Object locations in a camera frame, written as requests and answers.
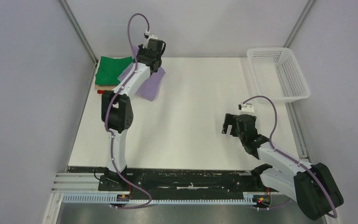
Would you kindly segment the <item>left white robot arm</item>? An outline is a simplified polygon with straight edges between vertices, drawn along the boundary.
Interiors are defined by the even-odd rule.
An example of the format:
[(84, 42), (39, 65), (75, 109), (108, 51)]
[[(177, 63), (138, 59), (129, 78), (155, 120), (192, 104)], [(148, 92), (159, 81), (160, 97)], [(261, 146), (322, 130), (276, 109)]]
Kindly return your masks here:
[(113, 190), (124, 190), (128, 184), (128, 178), (123, 173), (127, 168), (126, 135), (134, 120), (131, 97), (159, 70), (166, 47), (165, 42), (154, 34), (145, 33), (145, 38), (145, 43), (138, 47), (129, 73), (113, 90), (102, 93), (101, 117), (109, 134), (110, 158), (101, 182)]

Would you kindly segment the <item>purple t shirt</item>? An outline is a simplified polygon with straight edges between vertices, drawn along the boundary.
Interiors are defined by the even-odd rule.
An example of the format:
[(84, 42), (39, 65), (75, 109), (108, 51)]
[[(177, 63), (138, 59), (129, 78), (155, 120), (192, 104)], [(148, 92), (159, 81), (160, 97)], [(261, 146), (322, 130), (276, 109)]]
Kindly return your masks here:
[[(127, 76), (133, 72), (134, 62), (128, 64), (128, 66), (122, 71), (117, 78), (119, 82), (122, 82)], [(135, 95), (144, 98), (149, 101), (154, 101), (158, 95), (162, 78), (165, 75), (165, 70), (160, 67), (157, 72), (151, 74), (137, 89)]]

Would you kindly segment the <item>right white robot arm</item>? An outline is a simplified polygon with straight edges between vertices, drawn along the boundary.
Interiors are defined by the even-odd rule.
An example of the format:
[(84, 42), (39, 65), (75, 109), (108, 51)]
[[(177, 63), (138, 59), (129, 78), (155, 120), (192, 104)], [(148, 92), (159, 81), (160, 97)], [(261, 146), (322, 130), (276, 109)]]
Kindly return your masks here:
[(247, 154), (263, 162), (253, 169), (251, 186), (283, 193), (311, 220), (337, 218), (337, 208), (343, 205), (344, 198), (329, 168), (323, 163), (300, 161), (278, 149), (271, 138), (258, 133), (255, 124), (254, 115), (227, 113), (221, 131), (237, 137)]

